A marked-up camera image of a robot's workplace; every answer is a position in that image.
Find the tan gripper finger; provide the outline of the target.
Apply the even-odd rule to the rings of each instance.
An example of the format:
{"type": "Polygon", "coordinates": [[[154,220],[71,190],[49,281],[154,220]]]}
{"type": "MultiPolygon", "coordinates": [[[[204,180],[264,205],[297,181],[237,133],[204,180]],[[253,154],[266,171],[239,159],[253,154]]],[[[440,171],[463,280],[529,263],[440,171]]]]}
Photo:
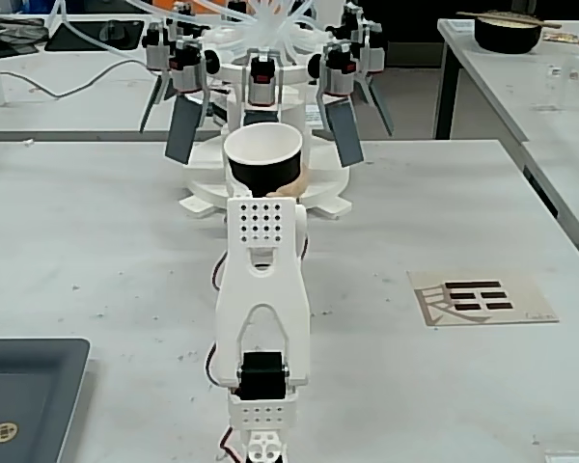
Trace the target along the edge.
{"type": "Polygon", "coordinates": [[[280,186],[275,191],[267,193],[267,198],[294,198],[300,199],[301,196],[306,192],[309,186],[309,175],[310,171],[307,166],[302,166],[300,174],[292,182],[280,186]]]}

